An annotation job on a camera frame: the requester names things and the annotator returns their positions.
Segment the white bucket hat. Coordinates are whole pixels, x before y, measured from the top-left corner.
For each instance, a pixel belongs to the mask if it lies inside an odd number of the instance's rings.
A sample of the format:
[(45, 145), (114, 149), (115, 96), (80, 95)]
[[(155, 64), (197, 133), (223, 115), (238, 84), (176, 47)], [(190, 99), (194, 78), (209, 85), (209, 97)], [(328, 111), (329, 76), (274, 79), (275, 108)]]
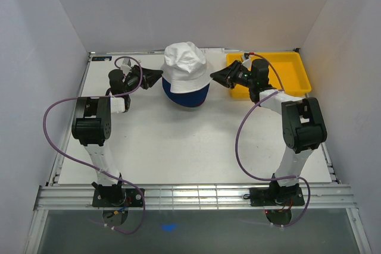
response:
[(170, 92), (191, 93), (208, 86), (212, 66), (204, 53), (192, 42), (180, 42), (164, 50), (163, 78), (170, 84)]

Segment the blue bucket hat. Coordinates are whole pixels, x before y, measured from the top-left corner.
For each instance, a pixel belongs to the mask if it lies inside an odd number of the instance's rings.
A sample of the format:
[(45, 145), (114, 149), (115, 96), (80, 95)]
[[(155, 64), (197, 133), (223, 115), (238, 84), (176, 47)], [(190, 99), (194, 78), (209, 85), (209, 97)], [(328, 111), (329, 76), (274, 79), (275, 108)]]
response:
[(164, 93), (169, 98), (169, 100), (173, 101), (174, 103), (180, 106), (187, 107), (191, 105), (196, 105), (200, 102), (205, 102), (210, 85), (208, 84), (202, 89), (199, 89), (194, 92), (173, 93), (170, 91), (171, 84), (167, 80), (162, 78), (162, 87), (163, 87)]

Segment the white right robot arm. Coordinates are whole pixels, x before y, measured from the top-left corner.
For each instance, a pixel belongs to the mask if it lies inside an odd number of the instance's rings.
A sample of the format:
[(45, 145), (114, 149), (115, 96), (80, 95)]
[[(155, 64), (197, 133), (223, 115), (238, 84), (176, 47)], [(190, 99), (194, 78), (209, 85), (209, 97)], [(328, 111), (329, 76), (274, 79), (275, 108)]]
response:
[(273, 203), (282, 205), (291, 196), (288, 187), (294, 187), (302, 180), (301, 172), (307, 159), (326, 141), (327, 130), (318, 100), (288, 95), (282, 87), (276, 89), (270, 84), (269, 72), (272, 70), (274, 67), (267, 59), (256, 55), (250, 68), (234, 61), (211, 73), (210, 77), (228, 89), (237, 85), (248, 88), (254, 108), (267, 108), (281, 116), (286, 147), (278, 169), (269, 178), (269, 182), (277, 185), (269, 189), (268, 195)]

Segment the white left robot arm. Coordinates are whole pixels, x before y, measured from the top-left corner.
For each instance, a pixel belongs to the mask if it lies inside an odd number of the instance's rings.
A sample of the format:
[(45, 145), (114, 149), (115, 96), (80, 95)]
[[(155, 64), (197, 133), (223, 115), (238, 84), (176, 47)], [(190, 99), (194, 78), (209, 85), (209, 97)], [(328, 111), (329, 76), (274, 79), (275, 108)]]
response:
[(110, 151), (111, 115), (125, 113), (130, 108), (130, 94), (138, 89), (151, 88), (162, 76), (161, 70), (140, 68), (134, 65), (128, 73), (114, 69), (108, 74), (110, 88), (100, 98), (79, 97), (76, 100), (71, 126), (72, 136), (79, 141), (95, 167), (97, 181), (94, 188), (107, 190), (105, 198), (113, 206), (126, 200), (121, 188), (121, 174)]

